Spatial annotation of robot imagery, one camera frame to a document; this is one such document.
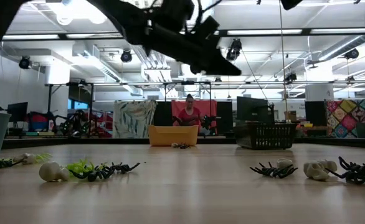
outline black basket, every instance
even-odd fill
[[[295,132],[295,124],[248,123],[234,127],[237,144],[251,149],[289,149]]]

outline window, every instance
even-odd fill
[[[76,110],[88,109],[88,104],[68,99],[68,110],[69,109],[76,109]]]

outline plastic spider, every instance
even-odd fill
[[[297,168],[294,168],[293,165],[289,165],[283,169],[279,169],[279,168],[273,167],[270,162],[268,162],[268,164],[270,165],[270,168],[265,167],[261,163],[259,163],[259,164],[260,164],[260,166],[262,166],[261,169],[259,169],[257,167],[255,167],[255,168],[250,167],[250,169],[253,170],[254,172],[264,175],[266,177],[279,177],[279,178],[283,179],[297,170]]]
[[[23,159],[15,162],[15,163],[12,163],[12,159],[0,159],[0,169],[12,167],[16,164],[20,164],[21,162],[23,162]]]
[[[177,144],[177,143],[173,143],[171,145],[171,147],[175,148],[175,149],[189,149],[190,147],[185,144],[185,143],[181,143],[181,144]]]
[[[111,167],[105,167],[106,170],[112,170],[114,171],[120,171],[121,174],[125,174],[127,172],[132,171],[133,169],[135,169],[136,167],[138,167],[140,165],[139,162],[137,162],[137,164],[135,164],[133,167],[130,167],[128,164],[123,164],[122,162],[118,165],[115,165],[114,163],[112,163]]]
[[[114,170],[113,169],[108,170],[106,169],[106,166],[104,166],[102,169],[99,169],[98,166],[96,166],[94,170],[84,172],[83,175],[80,175],[74,172],[73,170],[69,170],[69,172],[71,172],[75,177],[79,179],[87,178],[89,182],[93,182],[97,179],[97,177],[99,177],[101,180],[109,178],[113,174]]]
[[[347,170],[344,174],[337,174],[332,170],[326,168],[331,174],[339,177],[340,179],[346,179],[347,182],[354,182],[355,184],[363,184],[365,183],[365,164],[362,166],[356,164],[355,162],[350,162],[349,164],[339,156],[340,166]]]

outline toy skull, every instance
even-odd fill
[[[56,162],[46,162],[40,167],[39,175],[41,179],[52,182],[52,181],[68,181],[69,180],[69,171],[59,166]]]
[[[13,158],[14,162],[19,162],[22,161],[22,164],[27,165],[27,164],[35,164],[36,163],[36,157],[33,154],[30,153],[23,153],[22,155],[16,156]]]
[[[332,170],[333,172],[336,172],[338,170],[338,166],[334,161],[327,161],[326,159],[317,161],[321,163],[324,166],[324,171],[329,174],[329,171],[327,171],[325,168],[328,168],[329,170]]]
[[[306,162],[303,166],[303,171],[308,178],[314,180],[327,180],[329,178],[328,173],[325,172],[324,165],[318,161]]]
[[[277,168],[283,169],[290,165],[293,165],[293,162],[290,159],[281,158],[277,160]]]

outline wooden table surface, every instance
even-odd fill
[[[64,145],[8,149],[2,157],[49,152],[59,164],[87,157],[141,165],[105,182],[45,183],[40,165],[0,169],[0,223],[365,223],[365,185],[307,179],[312,159],[365,162],[365,149],[296,144],[286,151],[236,145],[191,149],[146,145]],[[299,169],[286,179],[252,172],[285,157]]]

